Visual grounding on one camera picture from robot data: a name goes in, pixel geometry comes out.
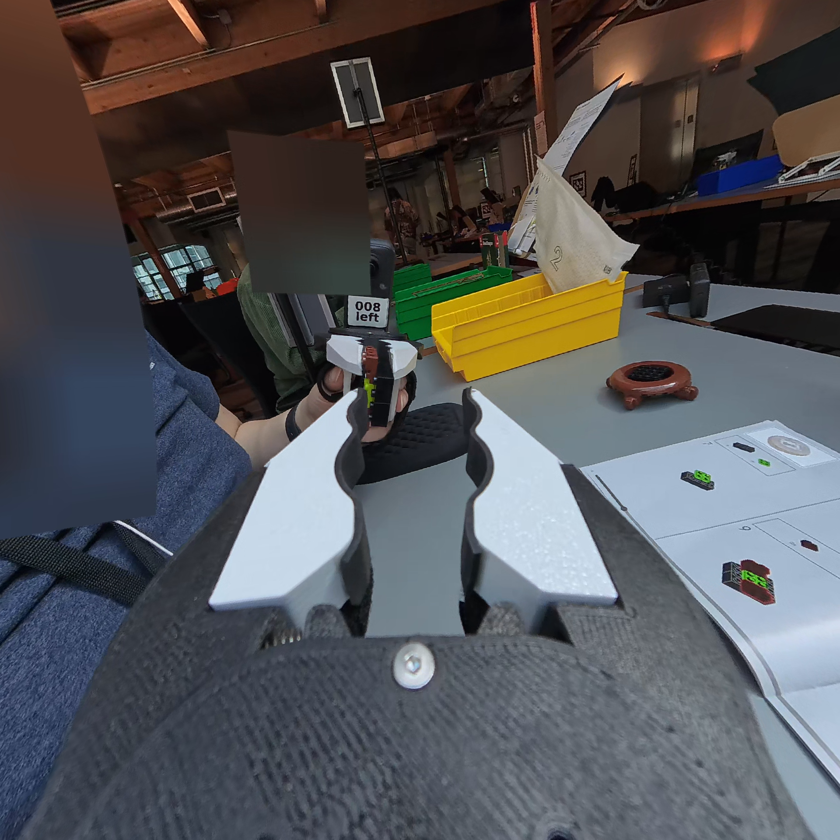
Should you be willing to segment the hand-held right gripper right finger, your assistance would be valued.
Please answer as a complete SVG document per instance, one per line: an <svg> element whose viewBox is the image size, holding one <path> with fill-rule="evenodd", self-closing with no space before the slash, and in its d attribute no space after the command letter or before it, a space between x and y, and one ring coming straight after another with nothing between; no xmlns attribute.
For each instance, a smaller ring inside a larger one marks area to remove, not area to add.
<svg viewBox="0 0 840 840"><path fill-rule="evenodd" d="M475 485L461 544L465 634L512 605L527 633L551 607L612 607L618 593L559 459L477 389L463 392L466 473Z"/></svg>

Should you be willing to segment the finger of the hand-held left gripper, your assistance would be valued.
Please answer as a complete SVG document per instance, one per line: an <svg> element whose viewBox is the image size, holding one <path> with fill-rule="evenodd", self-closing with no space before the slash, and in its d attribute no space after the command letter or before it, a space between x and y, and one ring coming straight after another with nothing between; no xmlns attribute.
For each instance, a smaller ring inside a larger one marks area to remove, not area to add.
<svg viewBox="0 0 840 840"><path fill-rule="evenodd" d="M362 356L364 338L354 334L331 333L326 345L327 362L340 370L339 391L364 387Z"/></svg>
<svg viewBox="0 0 840 840"><path fill-rule="evenodd" d="M388 422L394 421L398 409L397 398L401 390L400 382L414 371L418 360L418 346L416 345L389 345L388 354L392 367L392 396L389 403Z"/></svg>

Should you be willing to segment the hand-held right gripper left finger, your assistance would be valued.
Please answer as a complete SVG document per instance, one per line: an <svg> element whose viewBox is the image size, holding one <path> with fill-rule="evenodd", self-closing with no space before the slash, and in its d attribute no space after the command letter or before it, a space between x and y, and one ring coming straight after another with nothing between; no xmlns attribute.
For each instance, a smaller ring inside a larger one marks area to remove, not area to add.
<svg viewBox="0 0 840 840"><path fill-rule="evenodd" d="M279 607L298 627L318 605L365 612L371 557L354 488L367 403L349 392L268 463L210 608Z"/></svg>

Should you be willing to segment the brown black green brick assembly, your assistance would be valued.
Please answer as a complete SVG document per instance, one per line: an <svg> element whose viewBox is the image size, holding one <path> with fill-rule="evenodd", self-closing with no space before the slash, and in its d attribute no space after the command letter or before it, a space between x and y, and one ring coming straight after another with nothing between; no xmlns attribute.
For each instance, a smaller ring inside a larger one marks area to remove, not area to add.
<svg viewBox="0 0 840 840"><path fill-rule="evenodd" d="M370 425L386 427L395 413L392 408L396 393L391 345L385 340L366 343L362 349L361 369Z"/></svg>

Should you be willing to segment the person's left forearm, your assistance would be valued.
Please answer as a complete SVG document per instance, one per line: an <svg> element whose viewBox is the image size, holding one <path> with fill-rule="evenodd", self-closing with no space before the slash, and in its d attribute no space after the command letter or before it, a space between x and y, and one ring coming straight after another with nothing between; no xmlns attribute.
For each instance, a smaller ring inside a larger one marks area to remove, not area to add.
<svg viewBox="0 0 840 840"><path fill-rule="evenodd" d="M240 422L224 406L218 409L216 424L245 450L252 466L262 468L289 442L313 425L333 404L314 387L299 403L281 415L258 421Z"/></svg>

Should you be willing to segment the person's left hand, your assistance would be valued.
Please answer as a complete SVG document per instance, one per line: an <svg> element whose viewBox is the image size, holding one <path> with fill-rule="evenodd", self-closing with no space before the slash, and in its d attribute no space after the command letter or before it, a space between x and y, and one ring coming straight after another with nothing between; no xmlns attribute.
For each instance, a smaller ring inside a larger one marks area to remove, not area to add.
<svg viewBox="0 0 840 840"><path fill-rule="evenodd" d="M343 396L344 372L337 366L325 364L318 375L317 386L322 397L327 402L338 401ZM387 427L370 426L362 443L365 446L378 445L396 435L404 425L406 416L416 396L417 376L415 372L409 373L400 380L395 403L395 415Z"/></svg>

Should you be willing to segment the grey metal cabinet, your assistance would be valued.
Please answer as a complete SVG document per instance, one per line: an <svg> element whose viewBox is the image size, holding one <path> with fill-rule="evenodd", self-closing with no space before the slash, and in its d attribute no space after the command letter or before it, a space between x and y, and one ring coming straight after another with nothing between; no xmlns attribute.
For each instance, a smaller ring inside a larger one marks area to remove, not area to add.
<svg viewBox="0 0 840 840"><path fill-rule="evenodd" d="M273 293L271 296L286 341L298 349L307 373L315 375L311 350L325 349L331 330L336 328L327 298L315 294Z"/></svg>

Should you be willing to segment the large green plastic bin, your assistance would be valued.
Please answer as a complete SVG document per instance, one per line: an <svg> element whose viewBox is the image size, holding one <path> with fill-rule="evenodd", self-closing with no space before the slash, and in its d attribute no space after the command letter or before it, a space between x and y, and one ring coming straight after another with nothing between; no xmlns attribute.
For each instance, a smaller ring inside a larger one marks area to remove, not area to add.
<svg viewBox="0 0 840 840"><path fill-rule="evenodd" d="M395 317L399 332L411 341L432 335L432 307L436 304L505 284L510 267L489 266L447 278L416 283L395 291Z"/></svg>

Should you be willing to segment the yellow plastic bin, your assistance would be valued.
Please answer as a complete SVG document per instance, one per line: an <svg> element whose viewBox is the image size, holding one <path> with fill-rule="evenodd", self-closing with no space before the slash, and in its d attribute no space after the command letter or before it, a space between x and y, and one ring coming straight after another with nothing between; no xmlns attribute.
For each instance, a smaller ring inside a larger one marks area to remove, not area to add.
<svg viewBox="0 0 840 840"><path fill-rule="evenodd" d="M543 274L432 306L432 336L466 382L617 337L627 273L561 293Z"/></svg>

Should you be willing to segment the brick building instruction booklet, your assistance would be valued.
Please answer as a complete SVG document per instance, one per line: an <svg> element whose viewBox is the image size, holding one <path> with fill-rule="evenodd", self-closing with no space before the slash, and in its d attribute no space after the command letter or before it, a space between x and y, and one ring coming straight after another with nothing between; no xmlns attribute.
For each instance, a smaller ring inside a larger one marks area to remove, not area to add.
<svg viewBox="0 0 840 840"><path fill-rule="evenodd" d="M583 468L838 781L839 455L779 421Z"/></svg>

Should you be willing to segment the paned window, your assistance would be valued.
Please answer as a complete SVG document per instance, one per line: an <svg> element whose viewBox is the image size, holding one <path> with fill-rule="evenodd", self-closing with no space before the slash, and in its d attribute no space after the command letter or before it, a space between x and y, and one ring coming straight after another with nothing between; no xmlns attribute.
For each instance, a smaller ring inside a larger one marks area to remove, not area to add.
<svg viewBox="0 0 840 840"><path fill-rule="evenodd" d="M164 248L161 257L171 272L181 292L186 291L186 276L193 272L203 273L204 285L215 290L222 278L213 258L204 245L180 245ZM148 253L132 257L133 273L148 301L173 300L160 270Z"/></svg>

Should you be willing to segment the white paper bag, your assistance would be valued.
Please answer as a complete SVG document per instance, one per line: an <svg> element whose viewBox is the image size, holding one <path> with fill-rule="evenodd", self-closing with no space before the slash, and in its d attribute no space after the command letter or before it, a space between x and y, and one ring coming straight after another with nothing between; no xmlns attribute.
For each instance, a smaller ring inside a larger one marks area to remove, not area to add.
<svg viewBox="0 0 840 840"><path fill-rule="evenodd" d="M552 292L603 279L615 281L638 245L617 236L571 184L542 160L538 169L536 255Z"/></svg>

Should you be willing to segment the printed paper sheet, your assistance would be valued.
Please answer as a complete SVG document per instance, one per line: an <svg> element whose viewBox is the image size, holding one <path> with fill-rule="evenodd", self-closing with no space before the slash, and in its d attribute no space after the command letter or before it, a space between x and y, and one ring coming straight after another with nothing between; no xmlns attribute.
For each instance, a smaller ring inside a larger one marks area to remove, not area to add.
<svg viewBox="0 0 840 840"><path fill-rule="evenodd" d="M545 163L553 172L562 175L574 152L595 126L603 111L611 104L622 80L623 76L618 77L611 85L578 105L558 139L553 142L542 158L538 158L537 162ZM525 256L535 241L538 190L539 178L535 175L508 237L508 245L517 256Z"/></svg>

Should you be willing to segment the black power adapter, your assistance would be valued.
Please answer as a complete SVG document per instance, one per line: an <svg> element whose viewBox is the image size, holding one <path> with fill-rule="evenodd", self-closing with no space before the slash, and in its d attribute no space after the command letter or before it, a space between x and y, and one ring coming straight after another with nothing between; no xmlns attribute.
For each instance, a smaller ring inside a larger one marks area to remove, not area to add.
<svg viewBox="0 0 840 840"><path fill-rule="evenodd" d="M673 306L690 301L688 276L682 274L646 280L642 292L643 308L660 308L665 302Z"/></svg>

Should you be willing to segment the blue plastic bin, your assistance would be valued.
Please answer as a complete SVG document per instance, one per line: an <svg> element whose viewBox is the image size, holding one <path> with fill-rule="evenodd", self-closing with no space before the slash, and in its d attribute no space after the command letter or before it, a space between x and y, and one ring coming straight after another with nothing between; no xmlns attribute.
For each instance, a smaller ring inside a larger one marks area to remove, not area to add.
<svg viewBox="0 0 840 840"><path fill-rule="evenodd" d="M723 169L715 169L696 179L699 196L710 196L737 190L744 186L776 179L782 173L784 165L779 155L733 164Z"/></svg>

